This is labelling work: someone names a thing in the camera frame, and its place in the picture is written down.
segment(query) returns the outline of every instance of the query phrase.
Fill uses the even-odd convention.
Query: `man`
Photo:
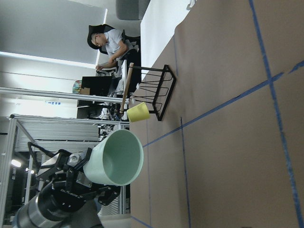
[[[112,68],[117,65],[116,60],[127,60],[127,66],[131,62],[135,66],[141,66],[141,54],[129,40],[123,40],[123,33],[118,29],[111,29],[105,32],[105,28],[108,25],[89,26],[89,33],[87,42],[93,49],[99,49],[102,52],[102,47],[105,47],[108,55],[110,56],[106,65],[96,66],[96,70],[100,71],[104,68]],[[133,69],[129,92],[133,93],[136,90],[136,85],[141,82],[141,71],[139,69]]]

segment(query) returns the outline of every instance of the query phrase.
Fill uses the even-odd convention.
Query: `black pants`
[[[127,71],[129,70],[130,63],[134,63],[134,66],[141,67],[142,61],[141,61],[141,53],[137,52],[135,49],[131,49],[128,51],[122,60],[127,60]],[[132,71],[132,77],[129,85],[128,90],[128,97],[129,93],[133,93],[136,90],[136,85],[138,83],[141,83],[142,81],[142,74],[140,69],[133,69]]]

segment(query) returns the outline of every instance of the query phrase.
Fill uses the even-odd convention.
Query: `yellow cup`
[[[137,106],[128,109],[127,115],[130,122],[136,122],[150,118],[150,113],[145,102],[142,102]]]

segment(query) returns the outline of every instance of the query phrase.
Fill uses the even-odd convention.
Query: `white shirt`
[[[104,35],[105,35],[105,38],[108,40],[108,42],[105,44],[105,49],[106,49],[108,55],[112,56],[120,48],[118,43],[119,43],[119,41],[121,41],[123,39],[122,31],[117,30],[117,29],[112,29],[108,32],[105,32]],[[129,50],[134,48],[129,40],[125,40],[124,43],[128,46]]]

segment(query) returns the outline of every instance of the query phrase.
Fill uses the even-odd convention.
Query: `gray chair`
[[[150,0],[116,0],[116,15],[120,20],[142,20]]]

